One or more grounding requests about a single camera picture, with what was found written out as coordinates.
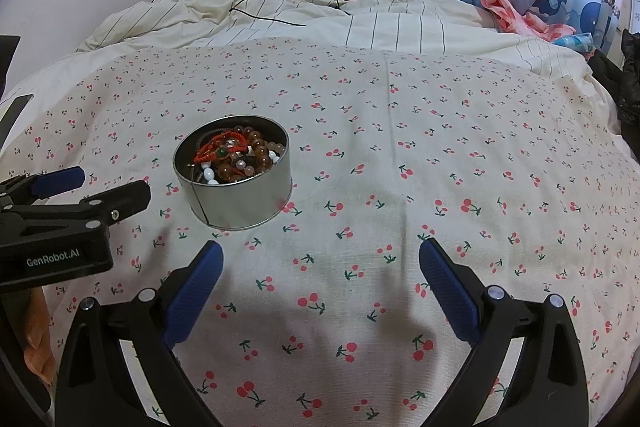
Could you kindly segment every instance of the blue gripper pad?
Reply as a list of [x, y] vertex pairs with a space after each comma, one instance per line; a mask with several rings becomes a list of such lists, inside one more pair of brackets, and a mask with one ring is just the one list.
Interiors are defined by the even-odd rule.
[[420, 270], [457, 338], [475, 347], [481, 336], [479, 310], [446, 255], [436, 240], [424, 241], [420, 245]]
[[213, 286], [218, 282], [223, 264], [222, 247], [215, 241], [207, 241], [187, 268], [190, 273], [164, 310], [162, 339], [169, 350], [189, 337]]
[[71, 167], [62, 171], [41, 174], [31, 185], [31, 194], [41, 200], [57, 196], [84, 184], [84, 171], [81, 167]]

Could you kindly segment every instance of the red braided cord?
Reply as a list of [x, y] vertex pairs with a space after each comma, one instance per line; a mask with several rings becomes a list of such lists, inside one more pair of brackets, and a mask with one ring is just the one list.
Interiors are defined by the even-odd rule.
[[226, 131], [224, 133], [214, 136], [211, 140], [209, 140], [206, 144], [204, 144], [204, 146], [202, 146], [198, 151], [198, 153], [196, 154], [195, 158], [193, 159], [193, 162], [206, 163], [206, 162], [219, 161], [219, 159], [216, 158], [216, 154], [214, 150], [216, 148], [216, 143], [220, 141], [228, 140], [229, 138], [235, 138], [240, 142], [239, 146], [229, 147], [227, 149], [229, 154], [232, 154], [234, 152], [241, 152], [243, 154], [246, 154], [246, 152], [248, 151], [248, 143], [246, 141], [246, 138], [238, 132]]

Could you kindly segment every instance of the brown bead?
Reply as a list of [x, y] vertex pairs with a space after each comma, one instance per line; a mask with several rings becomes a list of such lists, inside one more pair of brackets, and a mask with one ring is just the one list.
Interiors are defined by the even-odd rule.
[[218, 177], [223, 182], [228, 182], [231, 179], [231, 175], [234, 173], [234, 170], [231, 168], [231, 165], [228, 163], [223, 163], [218, 166]]
[[254, 151], [255, 151], [255, 148], [260, 145], [267, 147], [267, 142], [265, 142], [262, 138], [255, 139], [253, 142], [249, 142], [249, 143], [251, 144], [251, 147], [254, 149]]
[[262, 133], [260, 131], [251, 131], [247, 136], [246, 140], [249, 143], [253, 143], [258, 139], [262, 138]]
[[262, 157], [262, 156], [267, 156], [267, 158], [269, 157], [269, 149], [267, 149], [267, 147], [265, 147], [264, 145], [260, 145], [258, 147], [256, 147], [254, 149], [254, 154], [256, 158]]
[[271, 158], [269, 158], [268, 155], [256, 156], [255, 164], [257, 169], [259, 168], [269, 169], [273, 165], [273, 162], [271, 162]]

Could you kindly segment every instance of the pink cloth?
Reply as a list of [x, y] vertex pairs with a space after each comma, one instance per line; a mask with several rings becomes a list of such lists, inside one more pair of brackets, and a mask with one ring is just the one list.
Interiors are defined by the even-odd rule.
[[509, 0], [480, 0], [480, 2], [495, 15], [498, 26], [504, 32], [517, 33], [524, 37], [539, 37], [547, 42], [575, 34], [575, 28], [566, 24], [546, 24], [530, 12], [525, 13], [524, 16], [520, 15]]

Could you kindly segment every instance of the finger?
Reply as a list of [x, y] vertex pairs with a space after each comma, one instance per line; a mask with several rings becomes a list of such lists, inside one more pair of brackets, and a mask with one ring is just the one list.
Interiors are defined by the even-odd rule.
[[47, 385], [51, 385], [54, 377], [56, 376], [56, 359], [53, 357], [53, 354], [47, 359], [47, 362], [44, 363], [42, 367], [42, 372], [39, 377], [42, 378], [42, 381]]
[[52, 356], [49, 346], [42, 346], [40, 349], [33, 349], [27, 346], [24, 350], [24, 362], [32, 373], [40, 375], [49, 357]]
[[37, 349], [49, 331], [49, 310], [42, 288], [31, 290], [31, 301], [24, 318], [23, 334], [31, 347]]
[[51, 385], [56, 375], [56, 360], [51, 352], [47, 355], [29, 346], [24, 351], [24, 362], [34, 375]]

